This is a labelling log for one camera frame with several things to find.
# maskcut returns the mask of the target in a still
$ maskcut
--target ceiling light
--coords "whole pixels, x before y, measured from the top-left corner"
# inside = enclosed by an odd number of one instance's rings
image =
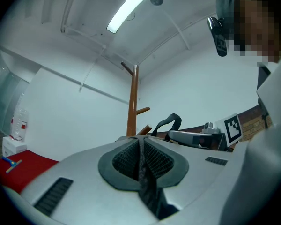
[[[126,0],[107,26],[107,30],[116,33],[124,20],[133,12],[133,10],[144,0]]]

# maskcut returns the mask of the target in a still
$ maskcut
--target red surface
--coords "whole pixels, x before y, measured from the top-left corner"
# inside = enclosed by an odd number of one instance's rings
[[[5,171],[10,168],[10,163],[0,159],[0,183],[17,193],[20,193],[37,176],[58,163],[29,150],[8,158],[14,162],[19,160],[22,160],[22,162],[6,174]]]

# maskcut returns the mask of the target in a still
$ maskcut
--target glass panel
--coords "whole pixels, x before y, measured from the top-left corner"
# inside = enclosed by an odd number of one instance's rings
[[[0,130],[2,131],[7,107],[20,81],[20,78],[13,75],[10,72],[7,75],[4,74],[4,76],[1,76],[1,74],[0,74]]]
[[[25,92],[25,90],[27,89],[28,85],[29,85],[28,82],[26,82],[24,80],[20,80],[19,84],[17,85],[17,87],[14,91],[13,96],[11,97],[10,103],[9,103],[7,111],[6,111],[3,129],[2,129],[2,131],[7,135],[10,134],[10,122],[11,122],[11,119],[12,119],[14,111],[15,111],[15,106],[17,105],[17,102],[18,102],[21,94],[23,94]]]

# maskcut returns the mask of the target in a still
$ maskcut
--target person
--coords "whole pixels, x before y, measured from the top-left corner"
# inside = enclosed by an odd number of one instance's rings
[[[278,63],[281,59],[281,0],[216,0],[224,36],[239,51]]]

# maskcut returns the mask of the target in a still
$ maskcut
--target wooden coat rack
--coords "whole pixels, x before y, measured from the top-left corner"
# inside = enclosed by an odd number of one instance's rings
[[[131,69],[125,63],[121,62],[121,65],[132,76],[126,136],[135,136],[135,134],[136,134],[136,116],[141,113],[144,113],[146,111],[149,111],[150,108],[145,107],[145,108],[136,110],[139,66],[134,65],[133,71],[131,71]],[[151,129],[152,129],[152,127],[148,124],[138,133],[138,135],[146,135]]]

